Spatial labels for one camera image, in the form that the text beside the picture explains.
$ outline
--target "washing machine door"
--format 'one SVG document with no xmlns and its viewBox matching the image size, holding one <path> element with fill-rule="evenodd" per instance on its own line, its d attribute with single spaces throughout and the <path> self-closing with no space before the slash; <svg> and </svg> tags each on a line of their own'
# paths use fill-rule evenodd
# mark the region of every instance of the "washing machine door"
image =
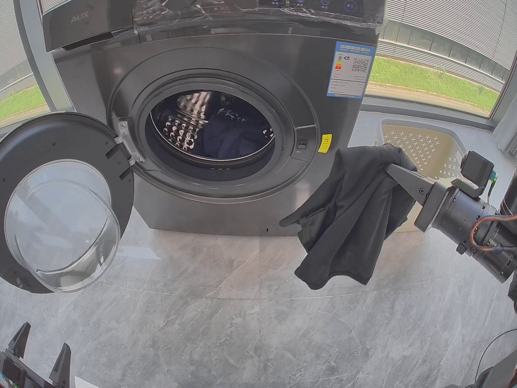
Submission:
<svg viewBox="0 0 517 388">
<path fill-rule="evenodd" d="M 31 120 L 0 142 L 0 276 L 32 293 L 96 281 L 133 205 L 129 155 L 105 124 L 76 113 Z"/>
</svg>

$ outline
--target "black garment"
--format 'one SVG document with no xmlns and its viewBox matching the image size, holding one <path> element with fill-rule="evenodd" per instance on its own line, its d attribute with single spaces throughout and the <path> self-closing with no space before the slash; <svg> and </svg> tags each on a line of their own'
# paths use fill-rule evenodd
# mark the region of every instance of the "black garment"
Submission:
<svg viewBox="0 0 517 388">
<path fill-rule="evenodd" d="M 311 289 L 336 275 L 368 283 L 384 240 L 407 219 L 415 200 L 384 168 L 415 164 L 398 147 L 359 146 L 337 150 L 329 177 L 283 227 L 300 224 L 307 256 L 295 274 Z"/>
<path fill-rule="evenodd" d="M 246 157 L 266 144 L 262 131 L 263 125 L 259 126 L 245 111 L 223 108 L 197 132 L 192 152 L 217 159 Z"/>
</svg>

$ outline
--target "button icon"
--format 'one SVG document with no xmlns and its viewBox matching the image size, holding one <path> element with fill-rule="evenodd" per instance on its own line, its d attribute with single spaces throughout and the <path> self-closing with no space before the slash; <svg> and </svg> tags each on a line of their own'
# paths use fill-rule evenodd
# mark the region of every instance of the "button icon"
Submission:
<svg viewBox="0 0 517 388">
<path fill-rule="evenodd" d="M 357 3 L 353 0 L 347 0 L 345 1 L 345 9 L 346 11 L 349 11 L 350 13 L 353 13 L 357 10 Z"/>
</svg>

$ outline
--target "qr code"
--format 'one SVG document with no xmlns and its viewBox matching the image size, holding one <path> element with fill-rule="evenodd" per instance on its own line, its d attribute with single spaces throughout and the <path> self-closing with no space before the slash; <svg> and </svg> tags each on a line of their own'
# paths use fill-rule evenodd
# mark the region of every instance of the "qr code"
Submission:
<svg viewBox="0 0 517 388">
<path fill-rule="evenodd" d="M 368 73 L 368 66 L 370 66 L 369 59 L 361 59 L 354 57 L 354 63 L 352 63 L 352 72 Z"/>
</svg>

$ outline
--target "energy label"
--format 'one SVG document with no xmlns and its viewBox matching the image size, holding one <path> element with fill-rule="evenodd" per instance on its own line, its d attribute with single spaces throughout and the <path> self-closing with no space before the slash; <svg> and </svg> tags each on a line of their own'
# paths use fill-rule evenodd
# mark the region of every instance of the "energy label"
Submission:
<svg viewBox="0 0 517 388">
<path fill-rule="evenodd" d="M 327 96 L 361 99 L 372 69 L 375 48 L 337 42 Z"/>
</svg>

